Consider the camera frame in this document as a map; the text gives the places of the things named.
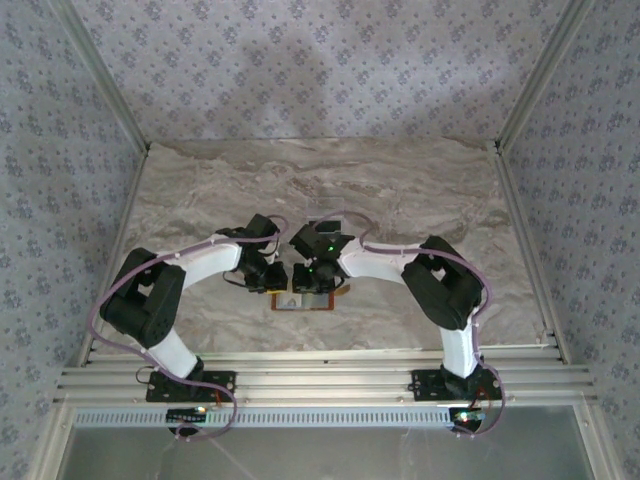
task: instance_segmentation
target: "patterned wallpaper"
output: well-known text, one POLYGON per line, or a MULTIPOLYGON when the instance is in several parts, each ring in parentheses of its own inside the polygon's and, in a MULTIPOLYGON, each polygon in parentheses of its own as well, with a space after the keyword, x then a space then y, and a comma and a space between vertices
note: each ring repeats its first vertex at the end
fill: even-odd
POLYGON ((45 1, 0 2, 0 478, 19 479, 128 194, 127 143, 45 1))
POLYGON ((637 0, 596 0, 509 155, 629 478, 640 478, 639 52, 637 0))
POLYGON ((497 136, 565 0, 74 0, 147 140, 497 136))

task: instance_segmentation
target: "gray floral wallpaper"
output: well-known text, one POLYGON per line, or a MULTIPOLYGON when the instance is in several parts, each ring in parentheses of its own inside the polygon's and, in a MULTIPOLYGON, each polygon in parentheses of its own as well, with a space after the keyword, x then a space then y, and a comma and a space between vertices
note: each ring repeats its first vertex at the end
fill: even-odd
POLYGON ((640 4, 597 0, 509 158, 575 360, 640 478, 640 4))
POLYGON ((139 153, 46 1, 0 2, 0 478, 19 479, 139 153))
POLYGON ((497 136, 566 0, 74 0, 151 141, 497 136))

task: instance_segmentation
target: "black bracket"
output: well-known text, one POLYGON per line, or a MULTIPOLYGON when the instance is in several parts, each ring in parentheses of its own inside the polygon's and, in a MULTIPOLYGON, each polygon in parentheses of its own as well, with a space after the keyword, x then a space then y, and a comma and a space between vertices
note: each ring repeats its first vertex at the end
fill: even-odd
MULTIPOLYGON (((235 393, 236 372, 204 371, 198 381, 220 385, 235 393)), ((224 393, 212 388, 192 388, 174 382, 160 372, 152 372, 147 385, 147 402, 149 403, 212 403, 231 402, 224 393)))
POLYGON ((408 390, 413 392, 416 402, 473 400, 479 389, 484 389, 491 400, 500 400, 502 394, 499 386, 495 385, 495 377, 489 370, 482 370, 476 377, 473 391, 467 395, 456 394, 447 388, 442 370, 413 370, 408 390))

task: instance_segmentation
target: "marble surface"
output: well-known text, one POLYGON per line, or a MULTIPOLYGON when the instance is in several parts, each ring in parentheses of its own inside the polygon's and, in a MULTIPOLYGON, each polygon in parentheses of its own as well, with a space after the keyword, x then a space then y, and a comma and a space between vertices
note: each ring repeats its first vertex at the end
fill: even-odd
MULTIPOLYGON (((544 329, 486 152, 460 141, 317 139, 153 144, 128 224, 125 252, 172 250, 256 212, 285 215, 288 239, 309 199, 336 196, 379 229, 370 240, 412 243, 441 235, 492 281, 496 299, 479 319, 484 344, 532 344, 544 329)), ((364 227, 347 220, 347 231, 364 227)), ((285 265, 301 257, 285 246, 285 265)), ((195 351, 423 347, 438 329, 406 287, 352 282, 330 312, 273 312, 270 297, 217 276, 184 292, 176 328, 195 351)), ((105 326, 111 339, 126 338, 105 326)), ((98 346, 100 352, 109 349, 98 346)))

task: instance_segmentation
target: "white cable tray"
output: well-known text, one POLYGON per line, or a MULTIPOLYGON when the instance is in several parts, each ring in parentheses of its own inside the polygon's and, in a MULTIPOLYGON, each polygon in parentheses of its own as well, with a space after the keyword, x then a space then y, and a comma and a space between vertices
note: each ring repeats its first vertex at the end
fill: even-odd
MULTIPOLYGON (((77 428, 166 427, 166 407, 78 408, 77 428)), ((222 427, 230 409, 207 412, 203 427, 222 427)), ((450 427, 453 423, 446 407, 316 407, 264 408, 238 410, 234 428, 312 428, 312 427, 450 427)))

